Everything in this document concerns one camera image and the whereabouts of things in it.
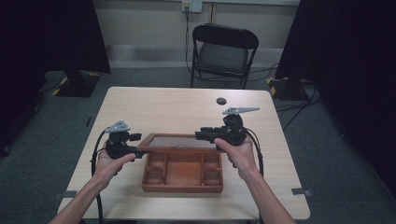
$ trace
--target carpeted floor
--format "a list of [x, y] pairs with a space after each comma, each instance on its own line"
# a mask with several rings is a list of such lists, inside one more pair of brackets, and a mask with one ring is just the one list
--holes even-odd
[[[61, 75], [48, 73], [43, 90]], [[249, 82], [247, 89], [268, 90], [263, 79], [267, 75], [272, 76], [268, 71], [253, 73], [250, 79], [259, 80]], [[194, 87], [239, 88], [237, 82], [219, 81], [195, 79]], [[1, 223], [47, 223], [55, 216], [60, 201], [53, 197], [66, 190], [112, 86], [188, 88], [190, 75], [186, 68], [115, 68], [111, 76], [100, 78], [90, 98], [54, 97], [47, 91], [39, 111], [10, 146], [11, 154], [0, 158]], [[314, 88], [306, 86], [308, 94]], [[279, 110], [300, 103], [275, 101]], [[297, 111], [279, 111], [283, 127]], [[285, 136], [303, 188], [313, 193], [307, 197], [311, 217], [298, 223], [396, 223], [396, 202], [368, 162], [343, 138], [337, 119], [321, 101], [304, 109]]]

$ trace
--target wooden box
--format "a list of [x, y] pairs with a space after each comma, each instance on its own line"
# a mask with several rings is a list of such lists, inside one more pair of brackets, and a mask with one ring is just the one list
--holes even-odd
[[221, 154], [213, 144], [195, 140], [194, 135], [154, 133], [137, 148], [150, 151], [143, 174], [143, 191], [222, 192]]

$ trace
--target wall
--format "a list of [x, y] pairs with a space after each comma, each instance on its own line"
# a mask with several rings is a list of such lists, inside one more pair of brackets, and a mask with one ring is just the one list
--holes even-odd
[[[277, 63], [297, 10], [296, 1], [277, 1], [280, 4], [203, 2], [202, 13], [189, 13], [190, 39], [192, 29], [205, 22], [246, 28], [260, 40], [255, 64]], [[167, 61], [184, 61], [187, 17], [181, 12], [180, 1], [94, 3], [105, 43], [111, 49], [117, 52], [126, 50], [122, 55], [128, 54], [136, 61], [159, 61], [165, 55]]]

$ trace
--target chair backrest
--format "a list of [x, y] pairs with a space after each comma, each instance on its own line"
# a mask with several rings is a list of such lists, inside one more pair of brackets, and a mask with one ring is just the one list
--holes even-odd
[[246, 29], [204, 23], [192, 31], [194, 44], [196, 40], [216, 45], [224, 45], [241, 49], [256, 49], [259, 39]]

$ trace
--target table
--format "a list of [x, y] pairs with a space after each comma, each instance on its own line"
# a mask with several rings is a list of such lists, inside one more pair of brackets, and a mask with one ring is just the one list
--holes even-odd
[[[226, 105], [216, 100], [223, 97]], [[276, 197], [294, 219], [307, 219], [309, 208], [271, 96], [267, 91], [113, 87], [106, 94], [67, 190], [79, 190], [91, 177], [94, 145], [106, 127], [123, 119], [130, 133], [191, 133], [201, 127], [223, 125], [221, 112], [230, 106], [259, 107], [241, 114], [262, 146], [264, 175]], [[129, 143], [137, 146], [138, 142]], [[253, 220], [258, 209], [245, 182], [222, 154], [224, 189], [221, 194], [144, 192], [141, 189], [146, 158], [127, 163], [102, 191], [104, 217], [137, 220]], [[64, 198], [63, 209], [71, 199]], [[84, 218], [98, 218], [93, 203]]]

